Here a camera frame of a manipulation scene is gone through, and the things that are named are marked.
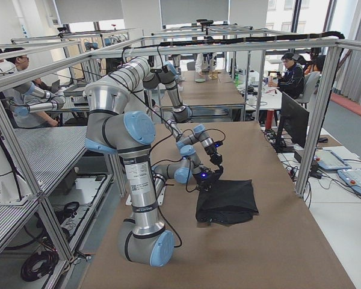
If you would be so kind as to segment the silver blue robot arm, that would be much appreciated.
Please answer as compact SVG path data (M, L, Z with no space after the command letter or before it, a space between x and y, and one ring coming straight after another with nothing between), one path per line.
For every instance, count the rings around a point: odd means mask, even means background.
M129 93L119 85L104 81L86 86L90 98L85 147L123 159L131 197L132 214L124 219L118 234L118 250L134 263L153 267L166 265L174 251L174 234L159 216L158 195L168 179L186 184L195 177L200 190L207 190L219 179L223 167L209 170L191 145L184 146L182 158L166 166L152 166L151 144L156 130L143 111L125 111Z
M179 123L190 120L192 111L183 103L177 86L177 74L171 63L166 62L155 67L150 60L144 57L135 57L104 76L102 83L110 86L112 95L132 97L140 104L144 104L144 101L141 101L138 96L140 90L154 89L159 84L164 85L172 104L171 117L165 120L165 125L176 139L178 148L182 149L187 145L201 143L210 157L210 162L221 167L223 158L217 148L222 145L222 142L213 141L203 125L195 127L190 135L185 135L177 127Z

